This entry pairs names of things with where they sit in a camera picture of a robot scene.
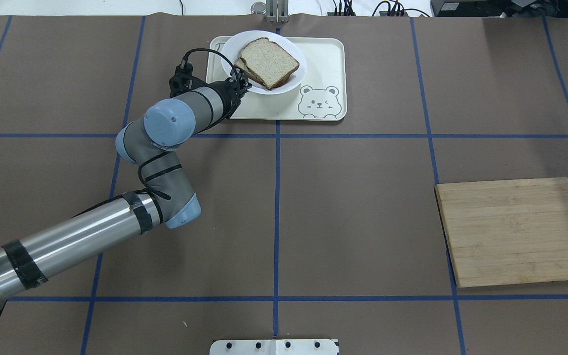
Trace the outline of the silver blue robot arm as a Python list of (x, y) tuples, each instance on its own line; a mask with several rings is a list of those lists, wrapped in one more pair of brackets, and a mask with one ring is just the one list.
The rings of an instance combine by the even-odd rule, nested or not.
[(178, 74), (171, 96), (152, 105), (116, 137), (119, 156), (138, 167), (142, 189), (107, 202), (22, 240), (0, 247), (0, 311), (7, 300), (155, 226), (191, 222), (201, 207), (175, 150), (229, 118), (251, 87), (239, 71), (205, 83)]

